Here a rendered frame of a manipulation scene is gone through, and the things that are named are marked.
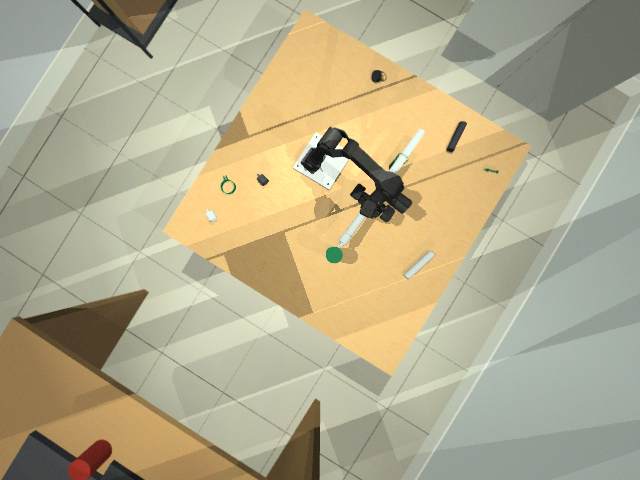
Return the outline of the black cylinder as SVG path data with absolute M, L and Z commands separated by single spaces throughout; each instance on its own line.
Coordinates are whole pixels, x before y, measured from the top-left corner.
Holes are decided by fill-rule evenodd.
M 467 123 L 465 121 L 459 122 L 459 124 L 458 124 L 458 126 L 457 126 L 457 128 L 456 128 L 456 130 L 455 130 L 455 132 L 454 132 L 449 144 L 446 147 L 447 151 L 449 151 L 449 152 L 453 152 L 454 151 L 454 149 L 456 148 L 456 146 L 457 146 L 457 144 L 458 144 L 458 142 L 459 142 L 459 140 L 460 140 L 460 138 L 461 138 L 461 136 L 462 136 L 462 134 L 464 132 L 464 129 L 465 129 L 466 125 L 467 125 Z

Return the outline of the grey metal cup with side tab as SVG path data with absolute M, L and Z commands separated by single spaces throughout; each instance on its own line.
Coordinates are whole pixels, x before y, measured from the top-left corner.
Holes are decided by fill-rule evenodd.
M 347 245 L 349 243 L 349 241 L 351 240 L 351 238 L 352 238 L 351 236 L 349 236 L 347 233 L 344 232 L 341 235 L 341 237 L 338 239 L 340 241 L 340 243 L 338 242 L 338 246 L 340 246 L 340 249 L 341 249 L 341 247 L 344 247 L 343 245 Z

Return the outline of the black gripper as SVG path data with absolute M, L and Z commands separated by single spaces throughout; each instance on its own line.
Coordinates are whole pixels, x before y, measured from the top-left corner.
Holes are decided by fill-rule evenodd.
M 358 200 L 358 199 L 359 199 L 359 200 L 358 200 L 358 203 L 360 203 L 360 204 L 361 204 L 361 207 L 362 207 L 362 205 L 363 205 L 363 200 L 364 200 L 366 197 L 371 198 L 371 200 L 372 200 L 372 201 L 374 201 L 374 202 L 375 202 L 375 201 L 379 202 L 378 207 L 377 207 L 377 208 L 378 208 L 378 211 L 380 211 L 379 215 L 383 212 L 383 213 L 382 213 L 382 215 L 380 216 L 380 218 L 381 218 L 384 222 L 388 222 L 388 221 L 390 221 L 390 219 L 392 218 L 392 216 L 393 216 L 393 215 L 394 215 L 394 213 L 395 213 L 395 209 L 393 209 L 393 208 L 392 208 L 391 206 L 389 206 L 389 205 L 387 205 L 387 206 L 386 206 L 385 204 L 383 204 L 385 201 L 384 201 L 384 202 L 381 202 L 381 201 L 377 200 L 377 199 L 375 198 L 375 196 L 374 196 L 374 192 L 373 192 L 371 195 L 369 195 L 369 194 L 367 194 L 366 192 L 364 192 L 365 190 L 366 190 L 366 188 L 365 188 L 363 185 L 361 185 L 361 184 L 359 183 L 359 184 L 357 184 L 357 185 L 356 185 L 356 187 L 354 188 L 354 190 L 351 192 L 350 196 L 351 196 L 352 198 L 354 198 L 355 200 Z M 360 207 L 360 209 L 361 209 L 361 207 Z M 386 207 L 386 209 L 385 209 L 385 207 Z M 378 215 L 377 217 L 379 217 L 379 215 Z

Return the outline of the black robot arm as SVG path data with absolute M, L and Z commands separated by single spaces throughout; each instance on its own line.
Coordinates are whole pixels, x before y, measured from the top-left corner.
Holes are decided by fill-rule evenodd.
M 335 149 L 343 138 L 348 140 L 344 148 Z M 405 188 L 402 178 L 394 172 L 384 170 L 356 140 L 349 138 L 345 130 L 330 126 L 318 141 L 317 147 L 311 147 L 300 163 L 314 174 L 327 155 L 332 158 L 345 157 L 356 164 L 374 181 L 376 187 L 374 196 L 377 200 L 387 201 L 402 214 L 413 204 L 412 200 L 402 194 Z M 377 218 L 380 213 L 378 204 L 379 202 L 366 197 L 359 213 L 367 218 Z

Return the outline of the dark green post with cap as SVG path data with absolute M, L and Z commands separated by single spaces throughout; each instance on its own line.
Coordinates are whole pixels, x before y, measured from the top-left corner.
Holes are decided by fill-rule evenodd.
M 342 257 L 343 257 L 342 250 L 338 247 L 333 246 L 326 251 L 326 259 L 330 263 L 336 264 L 342 260 Z

